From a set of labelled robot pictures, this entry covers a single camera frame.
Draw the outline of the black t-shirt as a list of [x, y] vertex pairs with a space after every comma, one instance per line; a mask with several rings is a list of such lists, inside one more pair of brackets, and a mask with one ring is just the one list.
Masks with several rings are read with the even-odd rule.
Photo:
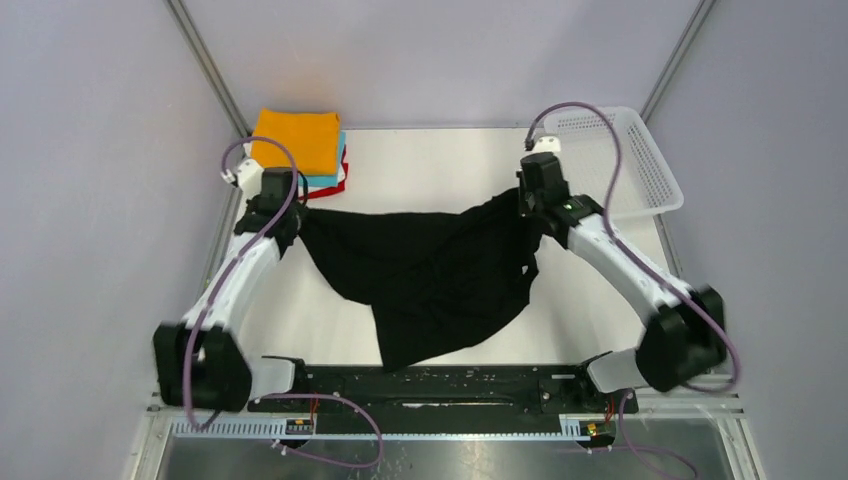
[[313, 209], [299, 232], [346, 300], [370, 307], [385, 371], [487, 340], [530, 303], [542, 233], [506, 190], [461, 213]]

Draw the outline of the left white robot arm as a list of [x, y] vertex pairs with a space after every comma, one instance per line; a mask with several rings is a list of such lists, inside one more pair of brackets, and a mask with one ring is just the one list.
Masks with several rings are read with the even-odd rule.
[[164, 322], [153, 334], [164, 404], [183, 406], [186, 370], [197, 409], [239, 412], [250, 401], [295, 386], [301, 361], [249, 354], [239, 340], [255, 294], [299, 232], [305, 209], [291, 191], [293, 180], [288, 168], [240, 168], [245, 211], [221, 268], [181, 320]]

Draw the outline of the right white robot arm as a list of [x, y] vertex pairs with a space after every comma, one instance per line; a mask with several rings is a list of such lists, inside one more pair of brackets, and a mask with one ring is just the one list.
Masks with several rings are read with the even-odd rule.
[[555, 154], [525, 156], [517, 177], [520, 214], [592, 266], [645, 328], [637, 346], [584, 363], [597, 391], [649, 386], [668, 392], [727, 359], [724, 305], [717, 291], [693, 289], [625, 242], [595, 200], [571, 194]]

